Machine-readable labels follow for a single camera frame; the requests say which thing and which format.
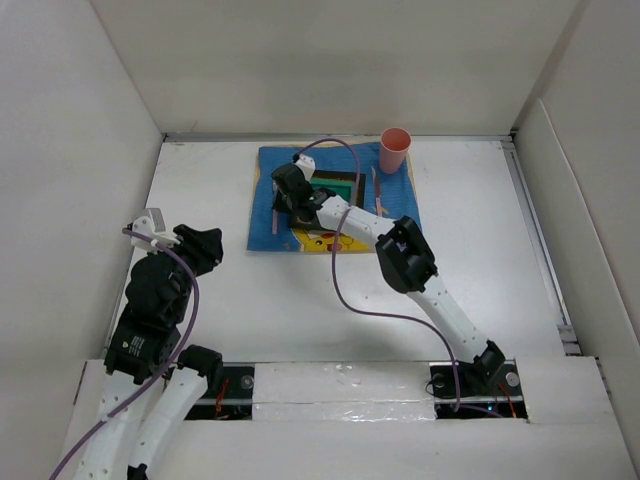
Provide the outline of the orange plastic cup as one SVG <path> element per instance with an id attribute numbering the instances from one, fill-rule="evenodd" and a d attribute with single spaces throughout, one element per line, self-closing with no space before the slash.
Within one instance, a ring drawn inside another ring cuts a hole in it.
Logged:
<path id="1" fill-rule="evenodd" d="M 380 136 L 379 168 L 385 174 L 397 172 L 411 146 L 411 135 L 404 129 L 392 127 L 386 129 Z"/>

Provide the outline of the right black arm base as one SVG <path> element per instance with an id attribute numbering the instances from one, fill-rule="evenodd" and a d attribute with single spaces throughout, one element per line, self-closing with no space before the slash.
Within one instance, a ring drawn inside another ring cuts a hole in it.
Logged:
<path id="1" fill-rule="evenodd" d="M 522 383 L 514 360 L 507 360 L 487 386 L 474 389 L 459 371 L 459 387 L 449 362 L 430 362 L 425 391 L 434 398 L 438 420 L 528 419 Z"/>

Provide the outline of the knife with pink handle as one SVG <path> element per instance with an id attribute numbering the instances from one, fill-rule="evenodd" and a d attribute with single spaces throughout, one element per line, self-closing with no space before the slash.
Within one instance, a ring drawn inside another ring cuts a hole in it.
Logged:
<path id="1" fill-rule="evenodd" d="M 371 173 L 372 173 L 372 181 L 373 181 L 374 193 L 375 193 L 376 213 L 380 217 L 385 217 L 388 215 L 388 211 L 382 205 L 382 190 L 381 190 L 380 177 L 375 167 L 371 168 Z"/>

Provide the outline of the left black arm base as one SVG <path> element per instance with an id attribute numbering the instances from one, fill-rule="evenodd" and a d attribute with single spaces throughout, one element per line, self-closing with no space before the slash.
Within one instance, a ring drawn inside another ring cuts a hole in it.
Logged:
<path id="1" fill-rule="evenodd" d="M 254 386 L 254 364 L 226 364 L 219 387 L 208 391 L 199 399 L 186 415 L 186 419 L 191 421 L 251 420 Z"/>

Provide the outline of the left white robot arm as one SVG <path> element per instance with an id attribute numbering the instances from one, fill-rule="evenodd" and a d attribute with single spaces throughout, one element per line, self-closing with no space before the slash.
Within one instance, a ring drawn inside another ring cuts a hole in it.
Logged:
<path id="1" fill-rule="evenodd" d="M 186 342 L 200 302 L 197 279 L 223 259 L 221 230 L 179 225 L 157 233 L 137 220 L 126 233 L 145 254 L 130 271 L 77 479 L 153 478 L 189 410 L 223 382 L 221 354 Z"/>

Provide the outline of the blue Pikachu placemat cloth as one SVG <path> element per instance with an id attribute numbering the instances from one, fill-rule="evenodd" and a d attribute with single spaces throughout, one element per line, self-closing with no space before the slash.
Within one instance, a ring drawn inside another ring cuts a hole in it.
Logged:
<path id="1" fill-rule="evenodd" d="M 333 250 L 350 253 L 366 252 L 367 246 L 352 238 L 341 235 L 334 246 L 331 231 L 306 231 L 289 227 L 290 215 L 279 213 L 277 235 L 271 234 L 271 173 L 278 167 L 292 161 L 300 148 L 293 145 L 262 146 L 258 150 L 256 185 L 251 211 L 247 249 L 254 252 L 323 253 Z M 385 174 L 379 169 L 379 144 L 377 142 L 356 143 L 347 149 L 335 142 L 328 142 L 306 151 L 316 163 L 317 170 L 334 172 L 354 172 L 356 187 L 359 176 L 366 175 L 364 206 L 370 213 L 376 213 L 375 193 L 371 168 L 375 167 L 381 182 L 382 205 L 388 211 L 386 218 L 398 219 L 409 216 L 420 221 L 419 208 L 408 162 L 404 161 L 394 174 Z"/>

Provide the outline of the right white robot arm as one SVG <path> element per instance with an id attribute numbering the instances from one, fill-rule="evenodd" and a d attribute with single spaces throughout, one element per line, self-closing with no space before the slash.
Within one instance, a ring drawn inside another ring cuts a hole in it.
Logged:
<path id="1" fill-rule="evenodd" d="M 271 174 L 276 189 L 273 208 L 316 222 L 324 230 L 339 230 L 374 250 L 389 287 L 414 301 L 447 341 L 459 362 L 462 394 L 490 394 L 505 356 L 449 293 L 417 223 L 408 216 L 392 220 L 351 206 L 326 188 L 314 188 L 312 173 L 313 166 L 300 160 L 276 168 Z"/>

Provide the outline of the fork with pink handle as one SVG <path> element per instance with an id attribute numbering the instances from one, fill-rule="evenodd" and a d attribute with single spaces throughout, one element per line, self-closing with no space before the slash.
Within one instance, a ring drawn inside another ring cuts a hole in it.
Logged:
<path id="1" fill-rule="evenodd" d="M 278 200 L 278 186 L 275 181 L 272 180 L 272 202 L 271 202 L 271 234 L 277 235 L 279 225 L 279 212 L 276 209 L 276 203 Z"/>

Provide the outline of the square green ceramic plate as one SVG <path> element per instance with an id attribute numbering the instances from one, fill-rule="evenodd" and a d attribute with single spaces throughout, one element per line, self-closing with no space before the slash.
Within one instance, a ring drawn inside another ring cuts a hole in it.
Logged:
<path id="1" fill-rule="evenodd" d="M 310 180 L 310 184 L 314 190 L 325 188 L 333 191 L 345 201 L 349 201 L 352 193 L 356 191 L 355 205 L 363 207 L 366 193 L 366 175 L 364 173 L 360 174 L 358 188 L 356 188 L 355 183 L 356 176 L 354 172 L 334 172 L 328 170 L 317 170 Z M 289 227 L 291 229 L 324 232 L 318 220 L 305 222 L 294 215 L 291 215 L 289 218 Z"/>

